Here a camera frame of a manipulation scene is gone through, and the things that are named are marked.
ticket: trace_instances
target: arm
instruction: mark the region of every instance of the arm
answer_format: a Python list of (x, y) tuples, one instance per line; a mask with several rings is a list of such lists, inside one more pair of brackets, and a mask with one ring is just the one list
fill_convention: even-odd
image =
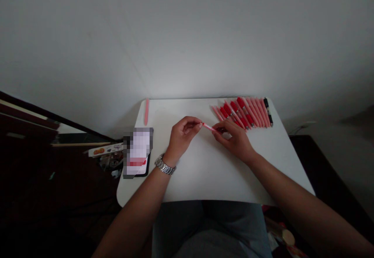
[[(201, 129), (201, 120), (184, 117), (171, 130), (170, 143), (162, 160), (175, 167), (193, 137)], [(170, 175), (155, 168), (126, 203), (109, 226), (92, 257), (134, 257), (152, 229)]]
[(374, 247), (339, 214), (284, 175), (252, 148), (243, 129), (231, 121), (213, 126), (228, 131), (215, 139), (254, 173), (297, 231), (323, 256), (373, 256)]

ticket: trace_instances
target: pixelated screen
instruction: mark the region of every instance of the pixelated screen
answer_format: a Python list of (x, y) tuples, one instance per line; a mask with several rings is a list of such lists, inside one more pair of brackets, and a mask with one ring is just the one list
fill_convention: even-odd
[(153, 147), (153, 128), (128, 128), (123, 136), (123, 178), (145, 174)]

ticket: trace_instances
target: wristwatch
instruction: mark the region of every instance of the wristwatch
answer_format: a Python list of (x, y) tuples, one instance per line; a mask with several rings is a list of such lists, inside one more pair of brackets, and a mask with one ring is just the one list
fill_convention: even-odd
[(169, 174), (169, 175), (172, 175), (173, 172), (176, 170), (176, 167), (175, 168), (171, 168), (169, 167), (167, 164), (164, 163), (164, 161), (162, 160), (164, 154), (161, 154), (155, 161), (155, 166), (157, 166), (163, 173), (166, 173), (166, 174)]

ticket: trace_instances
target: person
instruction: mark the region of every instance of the person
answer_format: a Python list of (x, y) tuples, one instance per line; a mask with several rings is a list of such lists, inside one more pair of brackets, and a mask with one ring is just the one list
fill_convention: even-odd
[[(162, 158), (175, 167), (202, 122), (184, 117), (172, 127)], [(242, 160), (290, 223), (321, 256), (374, 257), (374, 247), (347, 221), (256, 153), (230, 120), (215, 139)], [(256, 204), (230, 201), (162, 203), (171, 176), (155, 168), (109, 226), (92, 257), (135, 257), (153, 226), (152, 257), (271, 257), (264, 217)]]

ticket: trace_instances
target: pen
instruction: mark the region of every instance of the pen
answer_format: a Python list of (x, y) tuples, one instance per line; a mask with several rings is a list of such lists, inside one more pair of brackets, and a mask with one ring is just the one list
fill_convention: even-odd
[(225, 110), (223, 107), (221, 107), (219, 110), (221, 111), (221, 113), (222, 113), (223, 117), (225, 117), (225, 119), (233, 120), (233, 119), (229, 116), (229, 114), (226, 113), (226, 110)]
[(244, 112), (244, 117), (247, 118), (249, 124), (250, 124), (252, 127), (254, 127), (254, 121), (253, 121), (252, 117), (248, 114), (248, 109), (247, 109), (246, 106), (244, 105), (244, 102), (243, 102), (242, 98), (241, 98), (241, 97), (238, 97), (237, 100), (236, 100), (236, 102), (238, 103), (239, 108), (241, 108), (242, 111)]
[(242, 121), (243, 125), (245, 126), (245, 128), (247, 130), (249, 130), (249, 126), (248, 126), (248, 123), (246, 122), (246, 120), (244, 119), (244, 114), (242, 115), (239, 111), (239, 109), (237, 108), (235, 102), (231, 101), (230, 102), (230, 105), (231, 105), (231, 108), (234, 110), (234, 112), (236, 112), (236, 114), (238, 115), (239, 119)]
[(144, 125), (148, 124), (149, 98), (145, 101)]
[(272, 116), (270, 114), (269, 103), (268, 103), (268, 99), (267, 98), (264, 98), (264, 104), (265, 104), (265, 107), (266, 107), (266, 109), (268, 111), (270, 125), (273, 126), (273, 119), (272, 119)]
[(265, 103), (264, 103), (264, 99), (263, 98), (260, 98), (260, 104), (261, 104), (261, 107), (264, 111), (264, 115), (265, 115), (265, 119), (266, 119), (266, 124), (268, 125), (268, 127), (270, 128), (270, 120), (269, 120), (269, 115), (268, 115), (268, 112), (266, 110), (266, 106), (265, 106)]
[(257, 105), (258, 109), (260, 110), (260, 114), (261, 114), (261, 116), (262, 116), (262, 118), (264, 120), (265, 128), (269, 128), (270, 124), (268, 125), (268, 120), (266, 120), (265, 112), (264, 112), (264, 110), (262, 108), (261, 102), (258, 99), (258, 97), (255, 98), (255, 101), (256, 101), (256, 105)]
[(217, 132), (217, 133), (220, 133), (219, 131), (213, 129), (211, 126), (208, 126), (207, 124), (203, 123), (203, 127), (207, 128), (208, 130), (212, 131), (212, 132)]
[(256, 110), (254, 109), (254, 106), (252, 105), (252, 102), (250, 101), (250, 99), (247, 97), (247, 98), (243, 98), (243, 102), (244, 102), (244, 105), (247, 108), (249, 114), (251, 114), (251, 117), (253, 118), (253, 121), (254, 123), (256, 124), (257, 127), (261, 127), (261, 122), (260, 122), (260, 118), (258, 117), (257, 113), (256, 113)]
[(213, 108), (213, 111), (215, 112), (215, 114), (217, 115), (218, 119), (219, 119), (220, 121), (223, 121), (223, 118), (222, 118), (221, 115), (218, 113), (218, 109), (216, 109), (216, 106), (213, 105), (212, 108)]
[(256, 100), (253, 97), (251, 97), (251, 98), (248, 98), (247, 101), (248, 101), (249, 107), (253, 107), (254, 113), (257, 115), (257, 118), (258, 118), (258, 121), (259, 121), (261, 127), (262, 128), (265, 127), (265, 121), (262, 118), (260, 110), (258, 109)]
[(242, 121), (239, 119), (238, 115), (235, 113), (235, 111), (232, 109), (232, 107), (228, 104), (228, 102), (225, 100), (225, 105), (227, 105), (227, 107), (230, 109), (231, 113), (233, 114), (234, 118), (239, 122), (239, 126), (242, 127), (243, 129), (245, 129), (244, 127), (244, 124), (242, 123)]
[(234, 123), (237, 124), (239, 127), (241, 127), (238, 121), (235, 119), (234, 114), (231, 112), (230, 108), (227, 106), (227, 104), (223, 105), (223, 108), (225, 109), (225, 112), (229, 114), (229, 117), (231, 118), (231, 120), (234, 121)]

